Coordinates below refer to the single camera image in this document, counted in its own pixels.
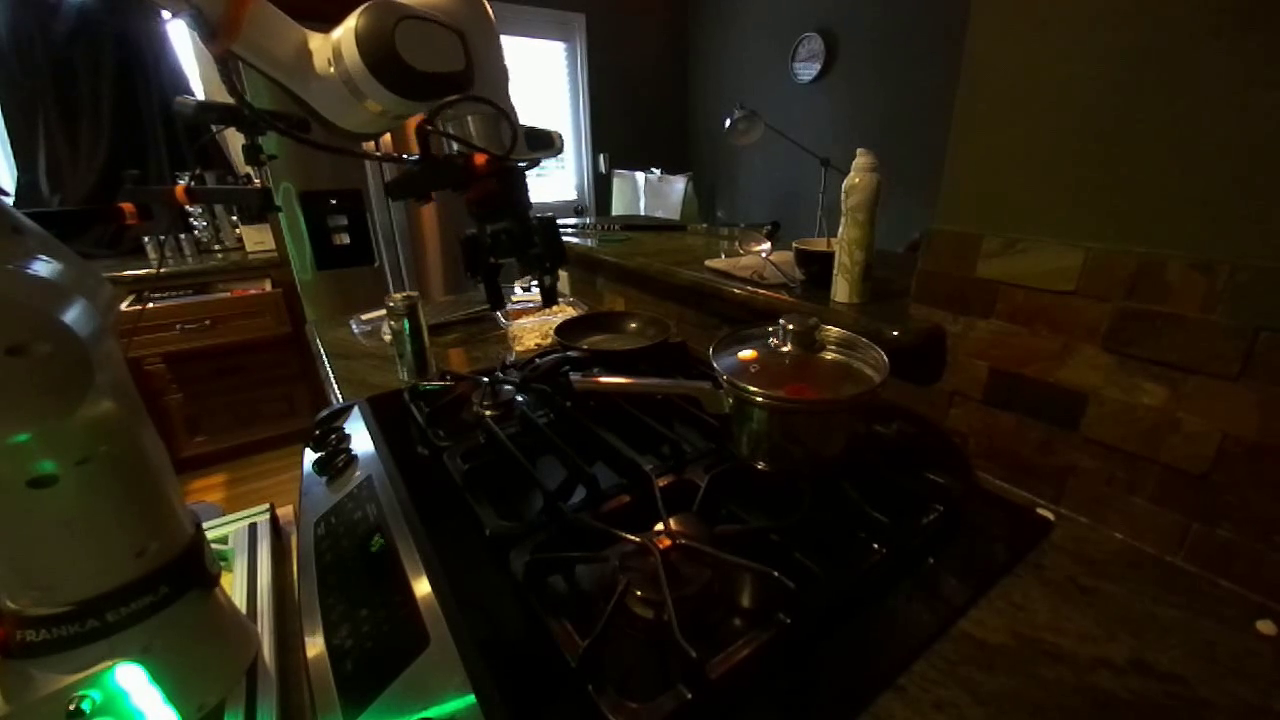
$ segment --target bottle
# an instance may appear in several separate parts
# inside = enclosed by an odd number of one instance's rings
[[[867,150],[854,152],[847,175],[842,185],[842,225],[835,225],[835,266],[833,266],[833,305],[863,301],[863,266],[878,233],[878,191],[880,159]]]

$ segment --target oven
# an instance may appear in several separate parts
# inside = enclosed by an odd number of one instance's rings
[[[940,426],[867,400],[835,473],[686,396],[527,360],[330,410],[295,571],[315,717],[854,717],[1047,534]]]

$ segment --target countertop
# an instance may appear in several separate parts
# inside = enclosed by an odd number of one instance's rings
[[[689,292],[680,301],[701,310],[743,305],[743,315],[826,310],[826,301],[711,276],[701,268],[711,249],[689,237],[618,237],[575,245],[569,276],[680,290]],[[378,272],[325,272],[302,286],[315,354],[344,400],[402,390],[390,345],[349,329],[358,312],[380,305],[380,290]],[[571,295],[560,310],[515,312],[515,326],[493,315],[443,326],[432,338],[435,360],[457,372],[484,369],[549,342],[555,320],[581,310],[588,305]],[[863,717],[1280,717],[1275,616],[1280,609],[1062,516],[1052,538]]]

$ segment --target kitchen cabinet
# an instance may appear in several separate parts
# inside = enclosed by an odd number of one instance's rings
[[[283,268],[135,290],[115,338],[178,463],[302,438],[320,410]]]

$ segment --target frying pan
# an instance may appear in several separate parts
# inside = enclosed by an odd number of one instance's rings
[[[634,312],[583,312],[555,326],[555,345],[583,356],[630,356],[673,342],[673,329]]]

